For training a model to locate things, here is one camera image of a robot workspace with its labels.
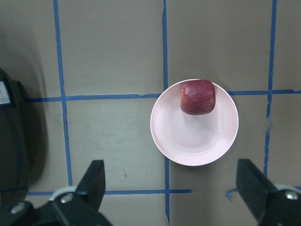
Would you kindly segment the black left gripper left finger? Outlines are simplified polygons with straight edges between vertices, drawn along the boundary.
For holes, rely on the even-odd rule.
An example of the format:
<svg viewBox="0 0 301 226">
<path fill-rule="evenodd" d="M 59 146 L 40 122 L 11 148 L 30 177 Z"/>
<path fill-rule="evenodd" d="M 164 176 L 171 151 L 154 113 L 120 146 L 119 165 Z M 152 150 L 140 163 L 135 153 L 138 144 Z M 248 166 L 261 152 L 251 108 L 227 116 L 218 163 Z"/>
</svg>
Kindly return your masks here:
<svg viewBox="0 0 301 226">
<path fill-rule="evenodd" d="M 105 193 L 102 160 L 91 162 L 74 191 L 57 191 L 45 205 L 34 208 L 30 202 L 7 204 L 0 209 L 2 226 L 110 226 L 99 212 Z"/>
</svg>

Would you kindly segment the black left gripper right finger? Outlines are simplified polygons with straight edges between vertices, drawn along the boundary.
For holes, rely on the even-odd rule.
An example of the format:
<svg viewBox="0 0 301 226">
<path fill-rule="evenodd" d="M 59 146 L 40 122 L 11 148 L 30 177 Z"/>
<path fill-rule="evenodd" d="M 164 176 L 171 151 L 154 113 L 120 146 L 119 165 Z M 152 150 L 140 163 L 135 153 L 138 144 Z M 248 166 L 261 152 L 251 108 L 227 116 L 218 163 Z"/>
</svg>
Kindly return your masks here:
<svg viewBox="0 0 301 226">
<path fill-rule="evenodd" d="M 301 192 L 273 184 L 251 160 L 238 160 L 236 187 L 259 226 L 301 224 Z"/>
</svg>

